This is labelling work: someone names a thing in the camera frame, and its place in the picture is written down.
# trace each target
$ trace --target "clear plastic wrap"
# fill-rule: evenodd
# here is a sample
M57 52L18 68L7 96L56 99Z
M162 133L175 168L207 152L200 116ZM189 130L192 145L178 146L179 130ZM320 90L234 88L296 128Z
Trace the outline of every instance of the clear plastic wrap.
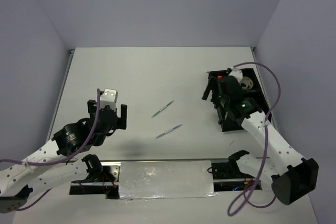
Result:
M121 164L121 199L214 196L210 161L128 162Z

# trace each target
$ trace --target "white arm segment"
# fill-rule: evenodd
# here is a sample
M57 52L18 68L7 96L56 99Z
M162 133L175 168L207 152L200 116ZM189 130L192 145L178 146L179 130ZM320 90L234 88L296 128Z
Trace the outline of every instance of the white arm segment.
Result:
M62 164L62 167L59 168L54 167L28 184L33 189L29 198L65 183L86 179L88 176L87 169L86 163L81 160L67 165Z
M257 177L261 166L261 158L257 159L250 154L244 155L239 160L237 160L237 165L241 173L246 173L253 177ZM263 173L261 174L260 181L265 183L268 188L270 188L273 182L271 176L277 175L279 173L269 158L266 160L264 169L262 171Z
M57 155L59 150L55 141L49 140L43 147L26 157L22 162L48 163L64 158ZM12 167L0 171L0 197L15 196L31 180L49 170L53 166L25 166L13 165Z
M242 127L249 132L260 144L265 146L265 114L264 112L255 112L250 118L244 119ZM280 133L268 122L268 156L274 163L279 175L288 171L287 166L293 167L302 163L303 156L295 151Z

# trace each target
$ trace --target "table surface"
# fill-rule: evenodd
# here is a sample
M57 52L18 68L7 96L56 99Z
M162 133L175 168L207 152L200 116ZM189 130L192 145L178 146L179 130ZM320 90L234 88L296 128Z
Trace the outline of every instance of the table surface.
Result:
M249 47L77 48L52 133L87 117L86 102L95 99L96 88L110 88L119 91L118 106L129 106L128 128L90 150L101 160L225 158L242 149L261 156L246 132L223 134L212 103L201 99L207 71L253 60ZM180 123L180 129L154 139ZM33 208L17 212L13 223L317 223L308 196L290 206L277 200L267 209L246 206L231 218L226 210L235 191L195 199L107 200L70 196L69 188L54 188ZM271 199L270 191L256 191L252 198L261 205Z
M101 160L227 158L242 149L260 157L263 149L247 132L222 133L210 97L201 99L207 71L246 61L254 61L249 47L76 48L52 134L87 117L96 88L108 88L118 90L117 107L128 105L128 127L91 148Z

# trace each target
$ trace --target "pen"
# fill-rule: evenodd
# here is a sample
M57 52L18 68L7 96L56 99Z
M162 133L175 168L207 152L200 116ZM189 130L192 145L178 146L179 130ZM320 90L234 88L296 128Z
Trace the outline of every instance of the pen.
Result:
M152 118L156 117L158 114L160 114L162 111L164 111L166 108L168 108L170 105L173 104L175 100L168 103L166 106L162 107L159 111L157 111L154 115L152 115Z
M175 126L173 128L171 128L170 130L167 130L166 132L163 132L162 134L158 135L155 139L161 138L169 133L171 133L172 131L175 131L176 129L178 129L179 127L182 127L183 124L179 124L178 126Z

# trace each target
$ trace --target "gray wall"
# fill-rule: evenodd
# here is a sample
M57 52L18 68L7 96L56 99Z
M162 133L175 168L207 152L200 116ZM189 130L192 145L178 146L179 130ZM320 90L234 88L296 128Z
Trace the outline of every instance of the gray wall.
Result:
M0 50L0 158L21 159L47 137L68 55L35 0L0 0Z
M281 0L257 46L283 88L275 111L286 139L320 165L310 194L319 223L335 223L336 0ZM264 75L274 100L275 84Z
M68 48L255 46L279 0L40 0Z

